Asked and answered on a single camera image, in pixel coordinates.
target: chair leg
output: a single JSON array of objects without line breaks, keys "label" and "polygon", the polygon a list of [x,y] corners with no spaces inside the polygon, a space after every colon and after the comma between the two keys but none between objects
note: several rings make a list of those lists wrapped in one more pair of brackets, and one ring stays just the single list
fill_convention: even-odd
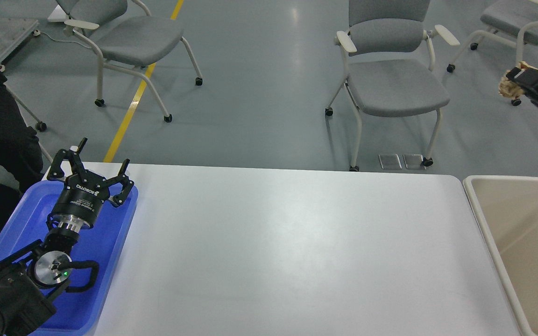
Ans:
[{"label": "chair leg", "polygon": [[361,147],[362,118],[360,111],[356,107],[354,107],[354,116],[356,117],[356,143],[354,144],[352,160],[350,161],[350,171],[358,172],[359,169],[356,165],[356,160],[358,159],[358,151]]},{"label": "chair leg", "polygon": [[105,67],[105,60],[103,56],[97,56],[97,99],[94,103],[101,107],[105,104],[103,100],[103,68]]},{"label": "chair leg", "polygon": [[358,151],[361,147],[361,135],[362,135],[361,110],[359,109],[358,105],[354,101],[354,98],[352,97],[352,92],[350,92],[350,88],[348,88],[348,85],[346,85],[346,91],[348,92],[348,98],[350,98],[350,102],[352,103],[352,106],[353,106],[354,116],[356,117],[356,142],[354,143],[354,149],[352,152],[352,160],[350,160],[350,172],[358,172],[359,168],[356,165],[356,159],[358,159]]},{"label": "chair leg", "polygon": [[[487,27],[487,30],[485,30],[485,31],[488,32],[488,33],[493,32],[491,34],[497,34],[497,30],[495,30],[495,28],[493,28],[493,27]],[[485,38],[484,35],[479,36],[479,38],[477,38],[476,41],[475,41],[476,45],[479,45],[484,40],[484,38]]]},{"label": "chair leg", "polygon": [[333,98],[331,98],[331,100],[329,100],[329,104],[327,104],[327,107],[325,108],[325,112],[327,112],[328,109],[331,109],[331,104],[333,104],[333,101],[335,100],[335,98],[338,96],[338,93],[340,93],[340,90],[342,89],[342,87],[344,86],[344,83],[346,82],[346,79],[348,79],[347,76],[344,76],[344,78],[342,78],[342,80],[340,81],[340,85],[338,86],[338,89],[337,91],[335,92],[335,94],[333,95]]},{"label": "chair leg", "polygon": [[133,76],[138,77],[138,78],[142,79],[143,81],[145,81],[145,83],[147,83],[147,85],[149,85],[149,87],[151,87],[151,91],[152,91],[153,95],[155,96],[155,99],[156,99],[157,103],[159,104],[159,107],[163,111],[163,115],[165,116],[165,118],[164,118],[165,121],[167,123],[171,122],[171,119],[172,119],[171,114],[169,112],[167,112],[167,108],[165,107],[165,104],[163,104],[163,101],[161,100],[161,97],[159,96],[159,93],[157,93],[157,90],[155,89],[155,85],[153,85],[153,83],[151,82],[151,79],[149,79],[144,74],[141,74],[140,72],[136,72],[136,71],[129,70],[129,69],[126,69],[126,68],[122,68],[121,66],[115,66],[115,65],[112,65],[112,64],[108,64],[108,63],[106,63],[104,66],[107,69],[115,70],[115,71],[118,71],[118,72],[123,72],[124,74],[133,75]]},{"label": "chair leg", "polygon": [[47,161],[49,161],[49,163],[53,163],[53,157],[51,157],[51,155],[49,154],[49,152],[45,149],[45,147],[43,147],[43,145],[41,145],[41,142],[39,141],[39,147],[41,147],[41,153],[43,153],[43,155],[45,156],[45,158],[47,159]]},{"label": "chair leg", "polygon": [[437,139],[437,134],[439,133],[439,129],[441,128],[441,121],[443,119],[443,113],[441,112],[441,109],[437,109],[437,121],[435,122],[435,128],[433,129],[433,134],[431,134],[431,141],[429,141],[429,147],[427,147],[427,155],[425,155],[425,159],[432,161],[432,155],[433,155],[433,145],[435,145],[435,140]]},{"label": "chair leg", "polygon": [[180,39],[182,43],[184,43],[184,47],[186,47],[186,51],[188,52],[188,56],[190,56],[190,61],[192,61],[192,65],[194,66],[194,70],[196,71],[196,75],[198,76],[196,79],[196,85],[201,86],[203,85],[203,74],[201,74],[200,69],[198,68],[198,63],[196,62],[196,59],[194,59],[194,55],[192,54],[192,48],[190,48],[190,44],[188,41],[182,36]]},{"label": "chair leg", "polygon": [[480,40],[482,40],[482,38],[485,37],[484,35],[485,30],[476,30],[474,32],[472,32],[472,34],[470,34],[470,36],[468,36],[468,38],[466,39],[466,41],[464,41],[464,43],[458,48],[458,51],[456,52],[456,54],[454,55],[454,57],[450,60],[450,65],[453,66],[455,61],[459,59],[459,57],[466,51],[466,48],[468,47],[468,45],[472,42],[472,40],[474,40],[475,37],[479,37]]}]

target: gray chair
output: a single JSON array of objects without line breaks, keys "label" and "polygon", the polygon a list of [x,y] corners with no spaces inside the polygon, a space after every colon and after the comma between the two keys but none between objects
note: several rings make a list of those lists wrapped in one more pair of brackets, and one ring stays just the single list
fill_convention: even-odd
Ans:
[{"label": "gray chair", "polygon": [[[350,29],[339,31],[335,44],[340,46],[344,76],[335,95],[325,109],[331,117],[331,104],[346,88],[355,107],[357,135],[350,171],[356,165],[361,144],[362,119],[360,112],[377,117],[408,117],[437,111],[437,121],[422,165],[433,164],[432,151],[442,119],[441,108],[450,102],[447,91],[431,73],[435,66],[432,38],[442,36],[452,45],[460,43],[443,26],[423,29],[429,0],[350,0],[348,23]],[[427,42],[431,63],[429,68],[414,59],[392,59],[378,62],[348,64],[348,56],[380,51],[411,52]]]},{"label": "gray chair", "polygon": [[[197,73],[196,85],[203,85],[203,75],[192,55],[188,41],[182,36],[184,29],[171,19],[154,17],[151,11],[140,0],[132,0],[145,12],[144,16],[132,17],[122,21],[103,36],[91,34],[99,28],[122,16],[128,8],[127,0],[57,0],[58,4],[70,17],[66,21],[66,34],[75,35],[86,42],[97,55],[97,106],[104,106],[103,100],[103,68],[123,72],[141,78],[151,90],[163,111],[163,119],[170,123],[172,116],[167,112],[159,94],[150,79],[136,68],[144,68],[156,63],[170,53],[178,42],[182,42],[188,51],[190,61]],[[133,66],[132,69],[110,64],[109,61]]]},{"label": "gray chair", "polygon": [[[499,0],[483,11],[481,21],[487,30],[476,30],[468,36],[450,60],[448,72],[454,72],[455,62],[468,49],[469,44],[471,50],[476,50],[485,37],[515,48],[515,66],[524,60],[525,44],[538,45],[538,0]],[[498,32],[505,33],[513,40],[497,35]],[[520,104],[520,99],[513,99],[512,104]]]}]

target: chair caster wheel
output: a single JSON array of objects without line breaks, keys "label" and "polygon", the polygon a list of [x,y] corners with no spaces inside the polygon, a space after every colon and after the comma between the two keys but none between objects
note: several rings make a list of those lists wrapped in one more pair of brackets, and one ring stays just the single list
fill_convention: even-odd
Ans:
[{"label": "chair caster wheel", "polygon": [[433,165],[433,159],[423,157],[423,166],[429,167]]},{"label": "chair caster wheel", "polygon": [[36,124],[36,129],[37,129],[39,132],[45,132],[45,130],[47,130],[47,124],[43,123],[42,121],[39,121],[39,122]]}]

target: white table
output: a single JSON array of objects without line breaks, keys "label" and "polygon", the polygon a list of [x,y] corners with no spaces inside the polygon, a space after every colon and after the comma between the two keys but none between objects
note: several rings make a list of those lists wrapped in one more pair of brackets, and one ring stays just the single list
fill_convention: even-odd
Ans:
[{"label": "white table", "polygon": [[139,164],[128,174],[136,214],[91,334],[520,335],[452,176]]}]

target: gray floor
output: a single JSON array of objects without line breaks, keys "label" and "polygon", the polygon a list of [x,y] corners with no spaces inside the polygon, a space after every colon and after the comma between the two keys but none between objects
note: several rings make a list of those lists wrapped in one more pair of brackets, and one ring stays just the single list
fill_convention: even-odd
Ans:
[{"label": "gray floor", "polygon": [[[145,0],[169,17],[174,1]],[[482,28],[480,13],[492,0],[433,0],[425,27],[445,25],[460,41]],[[0,0],[0,17],[34,17],[40,30],[59,39],[62,25],[46,22],[53,0]],[[128,15],[140,14],[130,3]],[[341,77],[337,30],[347,27],[345,0],[186,0],[178,21],[185,25],[205,83],[181,45],[158,62],[152,80],[173,113],[171,124],[145,92],[113,161],[193,166],[348,170],[354,142],[352,106],[342,92],[325,118],[325,104]],[[399,173],[538,176],[538,109],[525,101],[512,107],[497,83],[514,63],[514,50],[483,42],[467,52],[454,74],[445,70],[457,47],[435,41],[435,75],[450,92],[435,164]],[[352,62],[390,54],[357,56]],[[426,46],[402,57],[428,62]],[[538,48],[525,59],[538,66]],[[46,36],[30,38],[6,62],[11,87],[49,126],[40,134],[54,153],[89,139],[84,161],[102,161],[139,85],[124,74],[105,72],[106,108],[94,106],[95,58],[76,44]],[[380,153],[425,151],[435,113],[405,119],[363,116],[358,165],[382,172]],[[0,181],[13,179],[0,168]]]}]

